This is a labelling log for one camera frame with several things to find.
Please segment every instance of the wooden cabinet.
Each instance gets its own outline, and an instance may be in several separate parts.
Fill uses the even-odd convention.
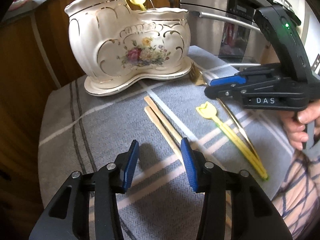
[[[68,38],[69,19],[64,8],[74,0],[50,0],[36,12],[36,23],[52,69],[64,86],[84,75],[74,58]],[[155,7],[169,7],[168,0],[152,0]]]
[[[37,152],[47,98],[84,75],[68,38],[64,8],[72,1],[48,0],[0,26],[0,223],[5,220],[2,228],[12,234],[5,239],[28,239],[43,211]],[[169,7],[168,0],[153,3]]]

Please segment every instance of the floral painting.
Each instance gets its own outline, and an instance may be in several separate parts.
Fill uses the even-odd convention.
[[[149,65],[162,65],[169,59],[171,52],[168,52],[164,45],[151,45],[153,38],[143,38],[141,44],[137,44],[136,40],[132,40],[133,48],[128,50],[123,57],[117,56],[122,60],[123,68],[128,66],[145,67]]]

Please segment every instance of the oven handle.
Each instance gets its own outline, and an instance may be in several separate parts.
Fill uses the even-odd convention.
[[[239,20],[236,20],[233,18],[229,18],[229,17],[225,17],[225,16],[213,14],[213,13],[206,13],[206,12],[198,12],[198,13],[199,13],[200,18],[206,18],[206,19],[211,19],[211,20],[218,20],[218,21],[223,21],[223,22],[227,22],[227,23],[237,24],[239,26],[242,26],[242,27],[254,30],[256,32],[262,33],[258,27],[252,26],[248,23],[244,23],[242,21],[239,21]]]

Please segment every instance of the wooden stick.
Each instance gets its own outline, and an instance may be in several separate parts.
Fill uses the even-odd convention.
[[[144,111],[146,112],[147,116],[149,117],[149,119],[151,120],[151,122],[153,122],[155,124],[155,126],[158,128],[158,130],[160,131],[160,133],[163,135],[164,139],[167,141],[167,143],[169,144],[169,146],[171,147],[171,149],[173,150],[173,152],[176,154],[176,156],[178,157],[178,159],[180,160],[180,162],[182,163],[183,167],[184,167],[184,163],[183,163],[183,158],[182,158],[182,154],[181,151],[179,150],[179,148],[177,147],[177,145],[175,144],[175,142],[172,140],[171,136],[169,135],[169,133],[167,132],[167,130],[163,127],[163,125],[161,124],[160,120],[158,119],[159,116],[162,116],[163,120],[161,120],[163,123],[167,123],[168,126],[167,128],[169,129],[169,127],[172,125],[169,123],[169,121],[166,119],[166,117],[160,112],[160,110],[158,109],[158,107],[156,106],[156,104],[152,101],[152,99],[149,96],[146,96],[144,98],[144,100],[148,103],[149,106],[146,106],[144,108]],[[177,137],[181,137],[178,132],[172,127],[172,130],[174,130],[177,133]],[[228,204],[231,205],[231,197],[230,195],[226,192],[226,201]],[[231,228],[231,219],[226,216],[226,224]]]
[[[146,106],[144,108],[144,111],[147,113],[148,117],[150,118],[151,122],[153,122],[155,124],[155,126],[158,128],[158,130],[160,131],[160,133],[163,135],[163,137],[165,138],[165,140],[167,141],[167,143],[170,145],[171,149],[173,150],[173,152],[176,154],[176,156],[178,157],[178,159],[181,161],[182,165],[183,164],[183,158],[182,158],[182,154],[180,149],[178,148],[178,146],[175,144],[175,142],[172,140],[172,138],[170,137],[169,133],[167,132],[167,130],[163,127],[163,125],[161,124],[160,120],[158,119],[158,117],[155,115],[155,113],[152,111],[152,109],[150,108],[150,106]]]
[[[167,118],[161,113],[159,108],[156,106],[156,104],[153,102],[153,100],[146,96],[144,100],[147,102],[147,104],[151,107],[151,109],[155,112],[156,116],[163,122],[164,126],[169,130],[169,132],[173,135],[173,137],[177,140],[177,142],[180,144],[182,137],[181,135],[175,130],[175,128],[170,124],[170,122],[167,120]]]

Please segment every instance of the oven door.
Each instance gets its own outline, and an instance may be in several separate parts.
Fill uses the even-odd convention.
[[[191,45],[228,63],[257,65],[267,40],[257,25],[234,14],[199,5],[180,4],[189,11]]]

